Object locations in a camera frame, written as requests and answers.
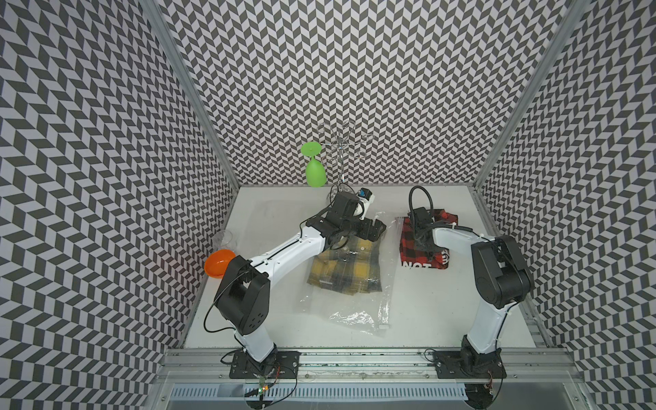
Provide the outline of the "red plaid shirt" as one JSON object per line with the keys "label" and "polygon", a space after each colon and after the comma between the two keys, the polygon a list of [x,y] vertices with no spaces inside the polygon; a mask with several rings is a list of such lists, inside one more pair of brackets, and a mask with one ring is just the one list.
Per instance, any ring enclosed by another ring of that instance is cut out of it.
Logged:
{"label": "red plaid shirt", "polygon": [[449,267],[449,249],[437,246],[430,229],[432,223],[458,224],[458,216],[444,209],[415,208],[403,219],[400,258],[404,268],[444,270]]}

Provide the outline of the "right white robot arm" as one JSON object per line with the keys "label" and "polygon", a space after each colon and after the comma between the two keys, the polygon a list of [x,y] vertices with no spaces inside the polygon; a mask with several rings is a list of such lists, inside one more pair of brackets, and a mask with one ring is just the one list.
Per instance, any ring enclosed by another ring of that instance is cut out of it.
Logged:
{"label": "right white robot arm", "polygon": [[426,250],[446,248],[469,256],[481,298],[471,330],[461,343],[461,367],[473,374],[501,358],[498,339],[507,315],[535,289],[535,281],[517,241],[508,235],[490,237],[454,222],[442,222],[427,208],[414,208],[413,234]]}

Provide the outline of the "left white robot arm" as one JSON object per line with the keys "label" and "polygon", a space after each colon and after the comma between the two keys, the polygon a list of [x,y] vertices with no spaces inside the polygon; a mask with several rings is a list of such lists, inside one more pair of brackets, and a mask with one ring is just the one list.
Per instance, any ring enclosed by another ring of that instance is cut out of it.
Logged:
{"label": "left white robot arm", "polygon": [[377,241],[386,224],[367,218],[374,200],[367,188],[356,193],[338,191],[325,208],[304,220],[296,235],[283,244],[251,259],[233,256],[228,261],[212,306],[232,325],[234,337],[254,363],[270,364],[278,353],[264,326],[271,289],[300,264],[342,239]]}

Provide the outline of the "clear plastic vacuum bag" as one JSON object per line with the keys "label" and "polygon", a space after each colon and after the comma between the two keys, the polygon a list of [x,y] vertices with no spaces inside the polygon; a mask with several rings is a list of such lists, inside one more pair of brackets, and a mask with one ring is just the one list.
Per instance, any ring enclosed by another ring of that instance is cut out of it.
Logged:
{"label": "clear plastic vacuum bag", "polygon": [[376,242],[343,239],[312,259],[298,303],[322,321],[377,337],[390,329],[391,302],[400,266],[402,218],[388,218]]}

